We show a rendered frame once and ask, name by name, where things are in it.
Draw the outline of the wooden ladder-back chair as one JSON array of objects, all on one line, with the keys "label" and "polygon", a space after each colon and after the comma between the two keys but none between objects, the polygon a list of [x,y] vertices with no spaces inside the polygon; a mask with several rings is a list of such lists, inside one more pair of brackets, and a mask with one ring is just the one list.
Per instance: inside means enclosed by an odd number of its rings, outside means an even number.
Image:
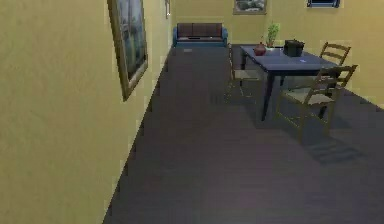
[{"label": "wooden ladder-back chair", "polygon": [[325,42],[319,57],[341,66],[344,64],[350,50],[350,46]]},{"label": "wooden ladder-back chair", "polygon": [[234,68],[234,57],[233,57],[233,47],[231,43],[227,44],[228,48],[228,58],[230,65],[230,78],[228,80],[226,88],[226,96],[231,95],[232,89],[235,87],[235,84],[238,84],[240,95],[243,97],[251,98],[252,92],[250,90],[245,91],[243,88],[244,82],[261,82],[264,78],[263,72],[257,69],[254,70],[242,70]]},{"label": "wooden ladder-back chair", "polygon": [[[329,134],[337,99],[357,68],[357,65],[322,68],[311,83],[282,90],[277,100],[276,116],[296,128],[299,141],[303,139],[304,121],[309,117],[322,122],[324,132]],[[297,117],[289,117],[281,112],[283,99],[298,106]]]}]

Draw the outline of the blue sofa with brown cushions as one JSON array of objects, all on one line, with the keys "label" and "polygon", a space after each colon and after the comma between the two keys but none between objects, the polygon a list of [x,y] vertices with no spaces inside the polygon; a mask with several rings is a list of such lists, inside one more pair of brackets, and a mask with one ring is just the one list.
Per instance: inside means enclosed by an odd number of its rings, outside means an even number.
[{"label": "blue sofa with brown cushions", "polygon": [[173,29],[174,47],[226,47],[227,39],[228,31],[221,23],[178,23]]}]

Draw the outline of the dark blue dining table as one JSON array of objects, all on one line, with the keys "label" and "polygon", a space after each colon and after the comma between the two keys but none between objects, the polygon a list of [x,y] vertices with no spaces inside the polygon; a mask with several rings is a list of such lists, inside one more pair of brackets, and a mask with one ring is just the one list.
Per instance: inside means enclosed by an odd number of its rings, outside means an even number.
[{"label": "dark blue dining table", "polygon": [[[249,58],[267,73],[261,112],[262,121],[265,120],[267,115],[276,77],[316,76],[322,68],[336,67],[335,63],[305,51],[302,52],[300,57],[289,57],[283,53],[282,48],[273,48],[272,50],[267,51],[263,56],[256,56],[252,46],[241,45],[240,49],[242,70],[246,68],[246,59]],[[300,59],[304,59],[307,62],[300,62]]]}]

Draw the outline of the green house plant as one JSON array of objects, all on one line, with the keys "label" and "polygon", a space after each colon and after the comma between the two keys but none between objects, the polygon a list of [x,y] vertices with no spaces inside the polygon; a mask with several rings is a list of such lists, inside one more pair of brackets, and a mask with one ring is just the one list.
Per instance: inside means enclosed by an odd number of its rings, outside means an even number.
[{"label": "green house plant", "polygon": [[271,23],[268,26],[266,44],[269,48],[273,46],[279,31],[280,31],[280,25],[278,23]]}]

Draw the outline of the black box-shaped appliance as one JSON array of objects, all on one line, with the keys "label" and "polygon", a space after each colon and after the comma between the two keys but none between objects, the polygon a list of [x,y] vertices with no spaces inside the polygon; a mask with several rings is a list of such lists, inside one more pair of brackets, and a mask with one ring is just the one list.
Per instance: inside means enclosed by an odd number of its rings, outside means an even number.
[{"label": "black box-shaped appliance", "polygon": [[286,40],[283,53],[289,57],[300,57],[302,55],[305,43],[296,39]]}]

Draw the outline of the gold framed landscape picture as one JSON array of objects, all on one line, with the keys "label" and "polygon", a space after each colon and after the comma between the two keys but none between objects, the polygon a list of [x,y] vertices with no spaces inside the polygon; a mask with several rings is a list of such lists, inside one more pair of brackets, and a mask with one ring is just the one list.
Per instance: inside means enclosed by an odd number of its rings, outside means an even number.
[{"label": "gold framed landscape picture", "polygon": [[234,0],[234,15],[264,15],[267,0]]}]

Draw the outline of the large gold framed picture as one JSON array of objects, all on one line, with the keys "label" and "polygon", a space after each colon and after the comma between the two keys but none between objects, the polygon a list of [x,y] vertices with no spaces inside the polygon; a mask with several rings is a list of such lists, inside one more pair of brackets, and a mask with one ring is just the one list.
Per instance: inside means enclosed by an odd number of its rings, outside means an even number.
[{"label": "large gold framed picture", "polygon": [[143,0],[107,0],[122,98],[127,101],[148,67]]}]

